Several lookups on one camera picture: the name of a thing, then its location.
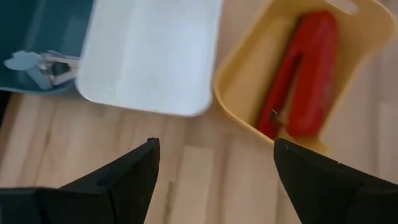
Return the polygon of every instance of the blue storage bin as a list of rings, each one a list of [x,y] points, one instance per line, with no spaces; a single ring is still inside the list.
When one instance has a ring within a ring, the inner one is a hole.
[[[38,54],[54,50],[80,56],[93,0],[3,0],[0,3],[0,90],[41,95],[76,93],[73,80],[42,90],[26,72],[3,61],[18,50]]]

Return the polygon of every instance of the yellow container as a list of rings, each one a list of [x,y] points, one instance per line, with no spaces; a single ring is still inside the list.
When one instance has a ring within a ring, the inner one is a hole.
[[[225,112],[246,129],[273,144],[255,129],[290,36],[300,16],[330,11],[338,21],[340,43],[333,83],[331,110],[320,135],[296,139],[304,147],[326,153],[320,142],[331,117],[343,101],[362,64],[385,46],[396,32],[393,15],[373,0],[274,0],[260,13],[252,29],[216,73],[214,91]],[[289,138],[286,133],[280,137]]]

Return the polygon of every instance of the plastic bin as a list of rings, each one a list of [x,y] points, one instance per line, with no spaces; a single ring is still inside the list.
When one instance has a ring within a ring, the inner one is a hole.
[[[212,101],[222,0],[96,1],[76,85],[88,100],[177,116]]]
[[[274,0],[268,3],[254,27],[217,71],[214,91],[221,107],[233,120],[273,144],[273,139],[260,133],[254,125],[299,17],[320,10],[330,11],[336,17],[340,30],[331,110],[317,138],[296,141],[323,154],[327,148],[320,142],[322,133],[362,63],[385,46],[396,32],[393,15],[378,2]],[[289,138],[285,133],[280,136]]]
[[[41,95],[77,93],[74,81],[42,90],[26,72],[10,70],[3,61],[18,50],[54,50],[79,57],[93,0],[4,0],[0,5],[0,90]]]

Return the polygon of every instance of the wooden floor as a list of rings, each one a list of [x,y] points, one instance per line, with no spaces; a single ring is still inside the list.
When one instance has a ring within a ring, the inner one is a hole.
[[[225,0],[218,62],[266,0]],[[397,1],[384,4],[398,14]],[[368,63],[325,143],[332,158],[398,183],[398,39]],[[160,175],[147,224],[299,223],[272,147],[216,104],[179,118],[83,100],[14,95],[0,134],[0,186],[59,187],[149,137],[161,140]]]

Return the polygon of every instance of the white container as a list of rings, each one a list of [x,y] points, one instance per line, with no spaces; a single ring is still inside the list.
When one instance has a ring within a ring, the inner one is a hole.
[[[88,100],[195,116],[211,103],[222,0],[96,1],[76,79]]]

